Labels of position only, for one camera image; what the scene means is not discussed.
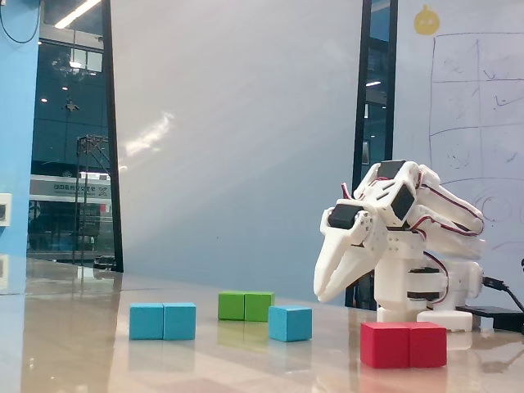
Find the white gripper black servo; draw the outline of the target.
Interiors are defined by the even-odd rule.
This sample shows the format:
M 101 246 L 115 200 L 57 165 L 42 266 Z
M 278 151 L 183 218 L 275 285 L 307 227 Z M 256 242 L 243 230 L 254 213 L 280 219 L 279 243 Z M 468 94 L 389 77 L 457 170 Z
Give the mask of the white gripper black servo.
M 323 212 L 321 233 L 324 241 L 314 268 L 314 294 L 320 302 L 328 302 L 377 266 L 387 235 L 375 207 L 347 199 Z

